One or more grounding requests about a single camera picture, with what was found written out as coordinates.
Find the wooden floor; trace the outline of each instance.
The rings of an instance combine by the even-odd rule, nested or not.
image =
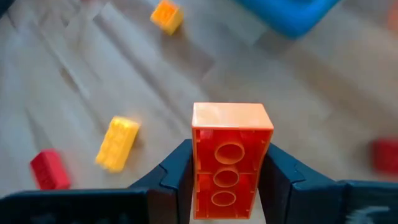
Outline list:
[[[157,2],[16,0],[2,17],[0,195],[35,189],[29,162],[48,147],[62,152],[74,189],[126,187],[190,138],[195,101],[261,102],[272,142],[312,168],[385,178],[367,144],[398,133],[392,1],[342,1],[297,41],[232,0],[175,0],[185,22],[169,37],[149,20]],[[108,174],[94,159],[117,114],[142,128],[125,170]],[[234,223],[263,219],[257,200]]]

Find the circular hole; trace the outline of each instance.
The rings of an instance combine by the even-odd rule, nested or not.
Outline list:
[[[244,156],[244,149],[238,144],[225,144],[215,152],[216,160],[222,164],[231,165],[239,162]]]
[[[214,175],[214,183],[219,187],[232,187],[239,181],[239,174],[235,170],[227,169]]]
[[[235,203],[235,201],[235,194],[228,191],[217,192],[211,196],[211,202],[220,207],[230,206]]]

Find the plastic brick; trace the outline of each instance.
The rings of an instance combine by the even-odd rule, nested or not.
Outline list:
[[[379,172],[398,174],[398,139],[373,142],[373,166]]]
[[[115,116],[109,124],[95,162],[110,172],[122,171],[139,126],[134,121]]]
[[[250,217],[273,130],[262,104],[194,104],[194,218]]]
[[[182,10],[168,0],[162,0],[150,16],[151,21],[172,35],[183,20]]]
[[[40,190],[69,189],[68,174],[55,149],[44,149],[30,162],[30,167]]]

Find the lego brick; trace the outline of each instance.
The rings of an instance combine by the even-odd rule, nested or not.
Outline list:
[[[166,33],[172,35],[183,21],[183,12],[171,1],[161,0],[150,19]]]
[[[194,104],[194,218],[250,218],[273,130],[262,104]]]
[[[398,174],[398,139],[378,139],[373,142],[372,151],[377,171]]]
[[[115,116],[109,124],[95,162],[110,172],[122,171],[139,126],[134,121]]]
[[[70,181],[55,149],[44,149],[31,162],[30,168],[40,190],[69,189]]]
[[[192,141],[128,189],[27,191],[0,199],[0,223],[189,224]]]

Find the blue object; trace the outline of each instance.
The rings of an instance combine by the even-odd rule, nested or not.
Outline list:
[[[259,193],[267,224],[397,224],[398,184],[335,182],[270,144]]]
[[[127,189],[31,190],[0,198],[1,224],[187,224],[193,188],[192,140]]]
[[[8,8],[13,4],[14,0],[0,0],[0,18],[7,12]]]
[[[306,34],[339,0],[237,0],[290,38]]]

